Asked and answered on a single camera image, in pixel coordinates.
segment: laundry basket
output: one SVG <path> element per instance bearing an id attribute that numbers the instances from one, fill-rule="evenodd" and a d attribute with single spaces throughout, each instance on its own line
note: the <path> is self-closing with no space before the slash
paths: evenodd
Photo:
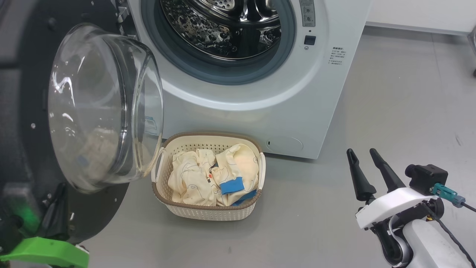
<path id="1" fill-rule="evenodd" d="M 252 199 L 239 206 L 197 206 L 172 201 L 173 190 L 169 187 L 168 181 L 173 170 L 173 155 L 180 151 L 188 152 L 197 149 L 210 149 L 215 154 L 219 154 L 235 144 L 245 144 L 250 147 L 258 160 L 258 190 Z M 174 135 L 160 149 L 158 163 L 159 168 L 154 167 L 151 174 L 154 194 L 173 214 L 185 218 L 213 221 L 244 219 L 255 208 L 265 181 L 266 161 L 261 148 L 253 141 L 234 134 L 181 133 Z"/>

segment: white washing machine panel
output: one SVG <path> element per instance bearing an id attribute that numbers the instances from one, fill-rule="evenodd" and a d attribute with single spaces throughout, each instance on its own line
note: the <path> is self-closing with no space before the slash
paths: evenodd
<path id="1" fill-rule="evenodd" d="M 314 27 L 303 26 L 300 1 L 290 0 L 297 23 L 290 55 L 273 74 L 236 86 L 199 80 L 166 60 L 146 31 L 140 1 L 149 0 L 129 0 L 129 7 L 141 42 L 157 59 L 164 138 L 234 132 L 254 138 L 265 152 L 317 159 L 372 0 L 314 0 Z M 316 36 L 314 45 L 304 44 L 306 35 Z"/>

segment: white wall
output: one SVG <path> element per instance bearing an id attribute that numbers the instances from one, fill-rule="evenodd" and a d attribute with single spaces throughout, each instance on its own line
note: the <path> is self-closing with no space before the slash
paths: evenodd
<path id="1" fill-rule="evenodd" d="M 476 26 L 476 0 L 374 0 L 367 25 L 465 34 Z"/>

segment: gray floor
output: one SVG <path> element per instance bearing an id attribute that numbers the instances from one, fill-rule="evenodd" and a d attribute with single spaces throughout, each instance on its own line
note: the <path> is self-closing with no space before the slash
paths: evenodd
<path id="1" fill-rule="evenodd" d="M 84 245 L 90 267 L 388 267 L 360 230 L 345 151 L 377 188 L 376 148 L 405 183 L 408 164 L 435 164 L 476 205 L 476 68 L 468 41 L 366 28 L 317 161 L 269 157 L 263 196 L 238 222 L 174 216 L 147 179 L 130 185 L 111 223 Z M 446 203 L 443 221 L 476 258 L 476 213 Z"/>

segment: cream-colored clothing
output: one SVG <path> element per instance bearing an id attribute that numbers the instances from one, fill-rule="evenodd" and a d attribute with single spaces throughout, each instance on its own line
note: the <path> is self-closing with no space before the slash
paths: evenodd
<path id="1" fill-rule="evenodd" d="M 179 152 L 172 158 L 174 170 L 169 187 L 174 191 L 172 201 L 189 205 L 216 206 L 217 200 L 208 182 L 208 169 L 214 164 L 211 150 Z"/>
<path id="2" fill-rule="evenodd" d="M 243 195 L 256 190 L 258 187 L 258 160 L 248 146 L 236 144 L 224 152 L 216 155 L 218 167 L 212 168 L 212 175 L 217 185 L 243 178 L 244 190 L 217 196 L 218 206 L 231 206 Z"/>

